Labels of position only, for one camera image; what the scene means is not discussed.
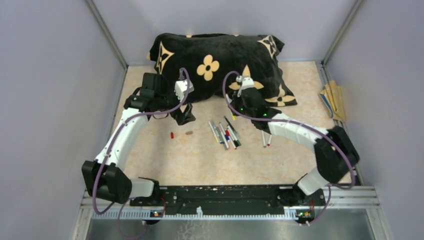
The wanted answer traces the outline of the white pen with yellow cap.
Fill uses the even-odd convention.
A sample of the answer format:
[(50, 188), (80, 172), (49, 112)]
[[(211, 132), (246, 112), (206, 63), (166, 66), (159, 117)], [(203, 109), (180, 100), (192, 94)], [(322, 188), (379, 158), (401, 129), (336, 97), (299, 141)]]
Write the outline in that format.
[(231, 112), (231, 118), (232, 118), (233, 121), (235, 121), (237, 119), (237, 115), (233, 111), (232, 100), (230, 99), (230, 97), (229, 97), (229, 95), (227, 93), (225, 94), (225, 98), (226, 98), (226, 100), (228, 102), (228, 107), (229, 107), (230, 112)]

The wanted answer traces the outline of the white pen with brown cap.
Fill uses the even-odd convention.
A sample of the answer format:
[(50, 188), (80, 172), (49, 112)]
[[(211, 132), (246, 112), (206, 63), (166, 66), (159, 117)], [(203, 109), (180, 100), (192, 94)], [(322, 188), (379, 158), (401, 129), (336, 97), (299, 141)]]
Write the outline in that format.
[(262, 141), (263, 148), (266, 148), (267, 147), (267, 142), (266, 142), (265, 132), (263, 130), (261, 131), (261, 141)]

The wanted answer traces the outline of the white marker with red cap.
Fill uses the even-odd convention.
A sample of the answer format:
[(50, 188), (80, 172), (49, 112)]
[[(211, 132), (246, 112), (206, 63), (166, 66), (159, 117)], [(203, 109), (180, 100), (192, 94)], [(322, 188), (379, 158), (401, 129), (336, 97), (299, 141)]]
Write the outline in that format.
[(270, 146), (271, 146), (272, 138), (273, 138), (273, 136), (270, 134), (270, 135), (268, 136), (268, 140), (267, 140), (267, 146), (268, 146), (268, 147), (270, 147)]

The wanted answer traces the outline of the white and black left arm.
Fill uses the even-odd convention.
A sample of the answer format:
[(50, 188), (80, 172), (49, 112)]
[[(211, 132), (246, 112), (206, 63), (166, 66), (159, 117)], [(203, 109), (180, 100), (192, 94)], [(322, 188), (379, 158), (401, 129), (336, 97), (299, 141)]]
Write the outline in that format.
[(119, 122), (111, 137), (94, 160), (86, 160), (81, 168), (87, 193), (93, 199), (123, 204), (141, 198), (149, 207), (160, 202), (156, 180), (130, 179), (124, 173), (129, 154), (141, 130), (155, 115), (169, 115), (179, 126), (195, 121), (188, 95), (194, 84), (184, 68), (176, 81), (158, 73), (145, 73), (140, 87), (125, 100)]

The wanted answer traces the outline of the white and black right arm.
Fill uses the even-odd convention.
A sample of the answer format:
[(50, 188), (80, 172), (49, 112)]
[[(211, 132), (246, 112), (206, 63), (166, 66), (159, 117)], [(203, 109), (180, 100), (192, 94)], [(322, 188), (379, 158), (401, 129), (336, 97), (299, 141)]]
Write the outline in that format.
[(342, 127), (325, 129), (292, 119), (268, 107), (256, 88), (233, 93), (230, 105), (233, 113), (251, 120), (258, 130), (290, 139), (314, 153), (316, 167), (293, 186), (293, 200), (299, 206), (307, 206), (321, 187), (337, 184), (360, 160)]

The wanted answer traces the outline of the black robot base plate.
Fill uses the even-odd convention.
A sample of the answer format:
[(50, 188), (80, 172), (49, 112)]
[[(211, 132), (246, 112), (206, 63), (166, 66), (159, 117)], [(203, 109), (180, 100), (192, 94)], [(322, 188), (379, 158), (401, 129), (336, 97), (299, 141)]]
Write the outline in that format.
[(322, 207), (324, 191), (305, 196), (290, 185), (168, 185), (160, 186), (150, 197), (137, 197), (132, 207), (159, 207), (167, 215), (207, 216), (283, 215), (285, 207)]

